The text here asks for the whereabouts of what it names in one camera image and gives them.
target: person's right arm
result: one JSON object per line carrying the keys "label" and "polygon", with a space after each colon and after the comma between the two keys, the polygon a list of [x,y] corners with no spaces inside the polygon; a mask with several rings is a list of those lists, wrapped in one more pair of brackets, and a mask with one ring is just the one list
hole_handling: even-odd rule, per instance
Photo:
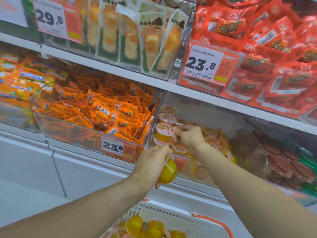
{"label": "person's right arm", "polygon": [[230,162],[204,141],[199,127],[178,127],[174,128],[175,134],[203,164],[254,238],[317,237],[315,213],[278,188]]}

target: white sign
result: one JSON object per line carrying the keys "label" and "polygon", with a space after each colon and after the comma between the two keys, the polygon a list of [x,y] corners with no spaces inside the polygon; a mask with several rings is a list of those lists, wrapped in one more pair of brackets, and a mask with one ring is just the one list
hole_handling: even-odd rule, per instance
{"label": "white sign", "polygon": [[68,38],[64,7],[50,0],[33,0],[38,30]]}
{"label": "white sign", "polygon": [[21,0],[0,0],[0,20],[28,27]]}
{"label": "white sign", "polygon": [[185,65],[184,74],[213,81],[224,53],[193,45]]}
{"label": "white sign", "polygon": [[123,156],[124,143],[105,136],[101,136],[101,148],[104,151]]}

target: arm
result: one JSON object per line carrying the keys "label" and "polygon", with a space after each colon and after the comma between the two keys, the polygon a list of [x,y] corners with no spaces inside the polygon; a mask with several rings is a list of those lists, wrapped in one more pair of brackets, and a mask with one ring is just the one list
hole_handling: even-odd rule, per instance
{"label": "arm", "polygon": [[176,135],[204,165],[254,238],[316,237],[317,216],[312,211],[227,160],[203,140],[199,127],[179,128],[174,130]]}
{"label": "arm", "polygon": [[78,200],[0,229],[6,238],[98,238],[129,208],[143,200],[158,180],[168,146],[143,151],[132,174]]}

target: white shopping basket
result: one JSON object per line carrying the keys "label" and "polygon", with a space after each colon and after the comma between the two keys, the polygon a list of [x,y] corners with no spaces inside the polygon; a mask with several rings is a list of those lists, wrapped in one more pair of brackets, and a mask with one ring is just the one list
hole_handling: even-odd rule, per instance
{"label": "white shopping basket", "polygon": [[147,227],[150,220],[159,220],[164,223],[168,230],[185,232],[186,238],[233,238],[231,230],[220,221],[155,202],[148,198],[129,209],[120,221],[127,221],[136,215],[142,217],[144,227]]}

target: orange basket handle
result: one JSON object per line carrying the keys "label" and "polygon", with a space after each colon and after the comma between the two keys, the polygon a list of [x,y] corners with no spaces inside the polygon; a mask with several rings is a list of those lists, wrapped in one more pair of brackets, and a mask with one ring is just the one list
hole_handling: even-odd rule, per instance
{"label": "orange basket handle", "polygon": [[230,238],[234,238],[232,231],[229,229],[229,227],[225,223],[222,223],[222,222],[220,222],[218,220],[215,220],[213,218],[210,218],[208,216],[197,215],[194,211],[191,211],[191,214],[192,214],[193,217],[201,218],[201,219],[204,219],[204,220],[208,220],[208,221],[212,221],[214,223],[220,224],[221,226],[223,226],[226,229],[226,231],[228,232]]}

